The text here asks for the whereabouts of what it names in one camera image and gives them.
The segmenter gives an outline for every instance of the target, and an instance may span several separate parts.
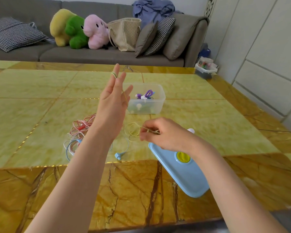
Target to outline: hand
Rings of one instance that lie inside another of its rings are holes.
[[[116,64],[113,72],[118,75],[119,70],[120,65]],[[100,95],[97,115],[91,126],[91,128],[101,128],[102,131],[106,131],[112,141],[121,131],[125,111],[130,100],[129,94],[132,92],[132,85],[130,85],[124,94],[122,93],[125,77],[125,72],[122,72],[117,79],[115,79],[114,75],[110,75],[110,80]]]
[[[145,128],[140,129],[140,140],[152,142],[166,150],[190,154],[196,140],[202,140],[173,120],[164,117],[145,121],[143,127]],[[147,132],[146,128],[159,130],[160,135]]]

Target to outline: blue plug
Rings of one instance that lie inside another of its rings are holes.
[[[121,160],[121,156],[122,156],[123,154],[125,154],[125,152],[123,152],[123,153],[115,153],[114,156],[116,157],[117,160]]]

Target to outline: houndstooth pillow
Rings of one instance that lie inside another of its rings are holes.
[[[22,46],[28,46],[48,37],[28,24],[11,17],[0,19],[0,48],[9,52]]]
[[[166,17],[159,23],[155,38],[149,48],[144,52],[144,56],[153,55],[165,45],[171,34],[175,21],[175,18]]]

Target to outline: blue jacket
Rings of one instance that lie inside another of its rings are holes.
[[[141,19],[141,28],[150,22],[160,22],[175,11],[175,6],[169,0],[137,0],[132,5],[133,16]]]

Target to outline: sofa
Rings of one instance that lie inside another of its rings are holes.
[[[24,23],[35,22],[38,30],[53,39],[50,35],[50,21],[61,8],[68,9],[83,18],[90,14],[96,14],[106,23],[116,19],[132,17],[132,6],[130,5],[85,1],[0,0],[0,18],[13,17]],[[182,17],[184,17],[184,20],[186,18],[198,18],[190,15],[183,15]],[[162,53],[136,58],[134,52],[121,52],[113,46],[109,46],[108,50],[91,50],[88,48],[74,50],[70,46],[57,47],[56,44],[48,42],[39,42],[8,53],[0,49],[0,60],[194,67],[207,27],[207,19],[192,26],[190,29],[193,33],[185,50],[172,61]]]

